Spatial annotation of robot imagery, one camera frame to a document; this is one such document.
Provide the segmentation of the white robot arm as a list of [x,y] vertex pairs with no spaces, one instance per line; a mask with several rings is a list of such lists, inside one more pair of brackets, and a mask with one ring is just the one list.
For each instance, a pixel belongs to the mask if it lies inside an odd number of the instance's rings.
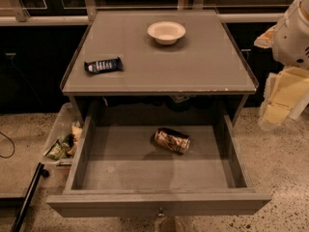
[[259,112],[260,128],[271,131],[288,117],[295,120],[308,105],[309,0],[294,0],[254,45],[270,48],[273,59],[284,65],[279,73],[268,75]]

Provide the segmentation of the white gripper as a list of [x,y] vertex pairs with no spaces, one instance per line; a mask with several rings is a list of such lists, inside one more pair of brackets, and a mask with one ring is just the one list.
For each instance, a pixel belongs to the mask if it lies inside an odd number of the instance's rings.
[[273,58],[288,66],[271,72],[265,86],[258,125],[272,131],[290,118],[291,110],[309,91],[309,0],[294,0],[275,27],[268,28],[254,45],[272,48]]

